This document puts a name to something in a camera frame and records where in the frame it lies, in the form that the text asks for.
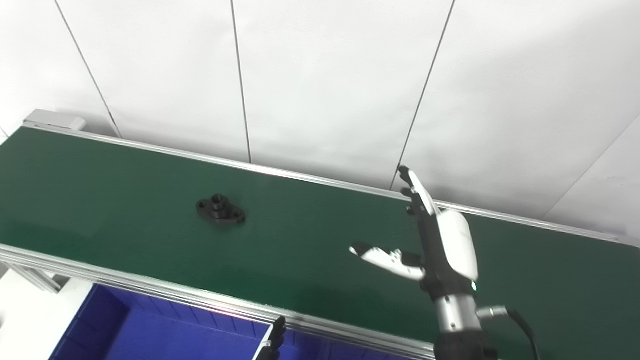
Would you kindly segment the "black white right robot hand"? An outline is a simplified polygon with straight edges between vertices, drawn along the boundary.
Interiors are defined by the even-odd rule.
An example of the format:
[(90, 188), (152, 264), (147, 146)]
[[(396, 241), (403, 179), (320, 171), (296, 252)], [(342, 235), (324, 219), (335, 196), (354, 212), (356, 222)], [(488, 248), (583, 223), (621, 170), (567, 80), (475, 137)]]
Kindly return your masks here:
[(407, 280), (416, 281), (433, 301), (446, 296), (473, 296), (479, 278), (477, 255), (466, 217), (441, 210), (409, 167), (397, 168), (406, 182), (401, 193), (410, 199), (407, 213), (416, 221), (423, 255), (356, 241), (350, 253)]

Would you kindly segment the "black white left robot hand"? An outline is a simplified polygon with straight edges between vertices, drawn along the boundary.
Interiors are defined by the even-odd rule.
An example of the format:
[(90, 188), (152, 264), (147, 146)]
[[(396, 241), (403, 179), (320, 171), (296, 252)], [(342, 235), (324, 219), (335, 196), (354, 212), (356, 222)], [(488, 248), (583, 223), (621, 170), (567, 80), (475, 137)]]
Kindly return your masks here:
[(278, 317), (270, 324), (254, 353), (253, 360), (278, 360), (281, 357), (280, 348), (285, 341), (286, 325), (284, 316)]

